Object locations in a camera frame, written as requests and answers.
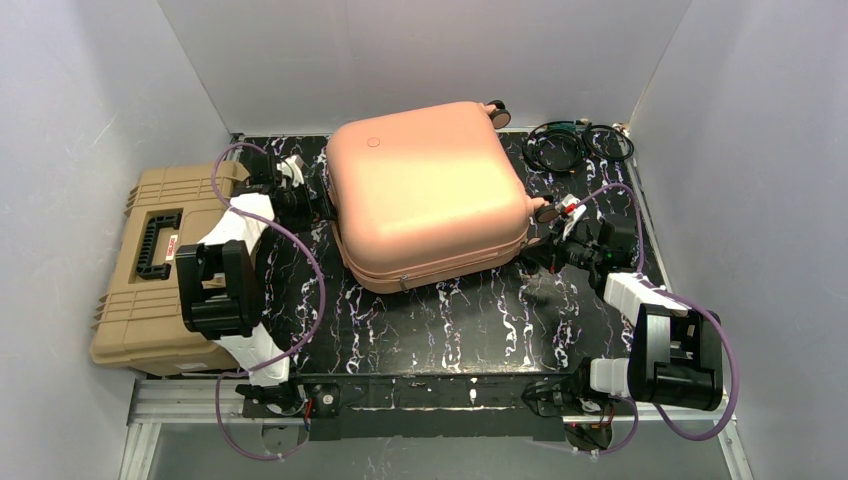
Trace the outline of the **pink suitcase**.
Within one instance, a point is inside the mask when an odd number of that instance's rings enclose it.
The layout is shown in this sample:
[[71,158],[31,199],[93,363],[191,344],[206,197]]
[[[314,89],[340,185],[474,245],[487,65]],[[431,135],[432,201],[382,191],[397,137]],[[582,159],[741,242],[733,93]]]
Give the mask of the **pink suitcase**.
[[391,294],[501,266],[548,196],[529,194],[498,137],[503,102],[459,101],[347,123],[326,146],[344,265]]

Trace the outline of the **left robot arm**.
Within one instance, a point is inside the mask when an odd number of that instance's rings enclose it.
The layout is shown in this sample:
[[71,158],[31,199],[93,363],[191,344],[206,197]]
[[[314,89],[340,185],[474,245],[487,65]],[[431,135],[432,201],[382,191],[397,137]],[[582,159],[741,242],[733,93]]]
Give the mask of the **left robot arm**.
[[245,158],[247,176],[223,195],[218,173],[209,184],[225,211],[218,223],[175,256],[182,318],[188,331],[224,348],[244,370],[251,386],[280,387],[290,377],[294,347],[282,350],[264,326],[264,289],[254,254],[271,230],[290,240],[315,271],[319,300],[326,285],[302,232],[333,218],[334,210],[318,177],[298,155],[274,157],[259,150]]

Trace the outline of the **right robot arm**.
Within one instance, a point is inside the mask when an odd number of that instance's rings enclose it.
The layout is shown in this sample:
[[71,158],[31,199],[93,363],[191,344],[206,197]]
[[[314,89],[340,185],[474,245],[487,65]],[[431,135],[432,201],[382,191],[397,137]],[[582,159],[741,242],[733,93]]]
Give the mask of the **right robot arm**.
[[628,357],[586,358],[555,389],[570,399],[615,395],[714,411],[723,395],[722,342],[701,313],[664,295],[632,268],[637,234],[634,220],[613,216],[597,235],[574,222],[554,238],[551,268],[586,271],[596,295],[632,328]]

